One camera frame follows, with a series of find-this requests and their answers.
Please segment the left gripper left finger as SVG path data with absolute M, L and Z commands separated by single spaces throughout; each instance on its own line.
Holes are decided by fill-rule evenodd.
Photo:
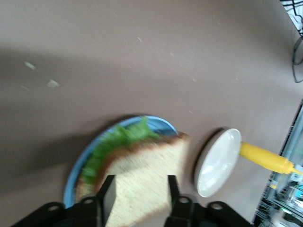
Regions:
M 15 223 L 14 227 L 104 227 L 116 199 L 116 176 L 106 177 L 98 193 L 66 208 L 50 202 Z

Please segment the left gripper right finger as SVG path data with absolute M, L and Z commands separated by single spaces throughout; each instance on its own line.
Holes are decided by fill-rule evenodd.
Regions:
M 181 194 L 177 177 L 168 175 L 171 212 L 165 227 L 250 227 L 251 223 L 222 201 L 213 201 L 206 207 L 190 194 Z

